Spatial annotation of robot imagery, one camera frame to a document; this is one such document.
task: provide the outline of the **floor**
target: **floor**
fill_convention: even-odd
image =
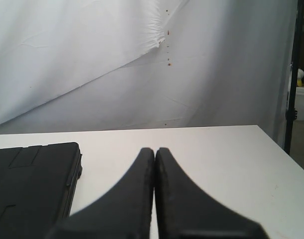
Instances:
[[[294,121],[290,156],[304,169],[304,121]]]

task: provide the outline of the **white bucket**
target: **white bucket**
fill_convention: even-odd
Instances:
[[[297,120],[304,120],[304,87],[297,87],[295,108],[298,111]]]

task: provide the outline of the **white table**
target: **white table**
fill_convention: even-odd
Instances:
[[[168,147],[204,191],[261,223],[270,238],[304,239],[304,171],[257,126],[0,135],[0,148],[69,141],[83,154],[71,213],[108,191],[140,148]]]

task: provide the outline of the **black case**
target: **black case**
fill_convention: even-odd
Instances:
[[[39,239],[70,213],[77,143],[0,149],[0,238]]]

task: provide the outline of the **black metal pole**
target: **black metal pole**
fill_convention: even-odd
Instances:
[[[292,49],[293,65],[292,65],[291,88],[289,95],[289,106],[286,113],[287,127],[286,127],[284,150],[287,154],[290,154],[293,121],[296,119],[296,115],[297,115],[295,111],[295,100],[296,100],[297,77],[298,77],[298,69],[299,69],[303,15],[304,15],[304,0],[298,0],[298,15],[296,20],[295,38],[293,41],[293,49]]]

